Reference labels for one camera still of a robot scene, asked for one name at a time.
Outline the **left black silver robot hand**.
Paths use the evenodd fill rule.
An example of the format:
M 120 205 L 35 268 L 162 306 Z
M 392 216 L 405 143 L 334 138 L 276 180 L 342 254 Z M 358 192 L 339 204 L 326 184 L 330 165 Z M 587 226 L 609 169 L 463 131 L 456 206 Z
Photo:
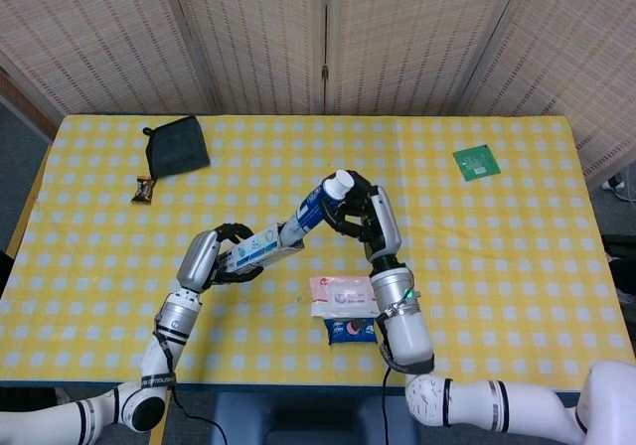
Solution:
M 258 277 L 264 270 L 262 266 L 246 273 L 236 273 L 221 272 L 217 263 L 223 241 L 239 244 L 251 236 L 253 231 L 248 226 L 236 222 L 223 223 L 198 233 L 192 239 L 177 272 L 180 287 L 202 293 L 212 285 L 247 283 Z

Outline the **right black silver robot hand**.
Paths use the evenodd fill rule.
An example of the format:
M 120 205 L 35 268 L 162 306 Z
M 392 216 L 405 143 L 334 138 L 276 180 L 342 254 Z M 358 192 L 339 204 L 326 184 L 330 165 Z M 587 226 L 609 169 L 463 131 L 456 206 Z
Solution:
M 401 236 L 387 192 L 356 171 L 347 173 L 354 187 L 335 207 L 325 200 L 320 202 L 324 221 L 339 234 L 360 242 L 370 263 L 385 256 L 396 257 Z

